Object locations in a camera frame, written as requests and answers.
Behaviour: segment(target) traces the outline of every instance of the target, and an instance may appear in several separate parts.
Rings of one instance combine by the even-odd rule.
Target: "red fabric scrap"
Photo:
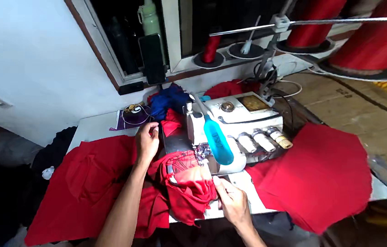
[[[134,137],[115,136],[81,142],[65,155],[55,170],[37,214],[29,227],[27,246],[97,237],[136,160]],[[167,164],[183,166],[187,175],[168,182]],[[169,227],[169,208],[177,219],[192,224],[216,197],[211,177],[195,176],[193,151],[171,153],[149,166],[141,193],[136,238],[147,238],[155,228]]]
[[[221,82],[207,90],[204,95],[211,99],[227,97],[230,95],[243,94],[251,91],[258,91],[260,83],[244,83],[241,79]]]
[[[167,174],[167,165],[172,165],[174,175]],[[216,190],[210,171],[199,166],[195,153],[191,150],[171,153],[153,166],[160,168],[159,180],[168,188],[174,218],[190,226],[195,224],[195,219],[204,219],[209,202],[216,198]],[[172,176],[177,185],[170,182]]]
[[[293,143],[284,156],[246,167],[266,208],[317,234],[366,208],[371,172],[356,135],[307,123]]]
[[[163,132],[166,137],[170,136],[175,130],[181,128],[183,115],[177,113],[172,108],[168,109],[166,113],[166,120],[161,121]]]

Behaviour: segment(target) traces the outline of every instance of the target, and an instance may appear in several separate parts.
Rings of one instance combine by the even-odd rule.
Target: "blue fabric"
[[[183,114],[183,106],[189,100],[191,101],[189,94],[185,93],[182,87],[172,83],[170,87],[160,90],[158,94],[152,96],[150,100],[151,116],[154,117],[155,121],[162,121],[166,118],[168,108]]]

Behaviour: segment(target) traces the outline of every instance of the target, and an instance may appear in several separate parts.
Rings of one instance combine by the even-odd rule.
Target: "thread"
[[[371,17],[387,17],[387,0]],[[349,73],[378,74],[387,69],[387,22],[365,23],[331,57],[329,63]]]
[[[346,0],[312,0],[304,7],[300,20],[332,19],[338,16]],[[313,48],[319,46],[331,29],[332,24],[300,25],[293,29],[287,45],[293,48]]]
[[[216,49],[218,48],[219,42],[221,42],[221,36],[209,37],[202,59],[204,63],[211,63],[215,60]]]

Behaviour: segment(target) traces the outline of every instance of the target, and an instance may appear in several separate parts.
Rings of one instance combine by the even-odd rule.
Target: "white table surface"
[[[116,126],[117,112],[95,115],[81,119],[73,140],[71,141],[68,152],[79,146],[81,142],[91,142],[118,135],[135,136],[138,130],[138,127],[122,131],[109,130],[109,128]],[[252,214],[262,214],[276,211],[265,208],[256,192],[256,189],[254,188],[253,183],[251,182],[251,176],[246,171],[229,174],[228,177],[231,183],[247,193],[250,203],[250,211]],[[387,199],[387,186],[372,175],[372,194],[369,200],[375,201],[382,199]],[[223,211],[218,210],[217,201],[213,201],[210,206],[211,208],[206,210],[206,213],[204,214],[206,219],[220,218],[224,216]],[[176,222],[176,220],[173,217],[169,217],[169,222]]]

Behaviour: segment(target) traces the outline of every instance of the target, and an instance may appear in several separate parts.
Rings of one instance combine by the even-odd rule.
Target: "green bottle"
[[[160,22],[158,20],[157,8],[152,0],[145,0],[145,4],[139,6],[137,11],[138,21],[143,25],[145,35],[158,33],[160,35],[161,53],[163,54],[164,64],[168,64],[166,55],[163,49],[163,40],[160,30]]]

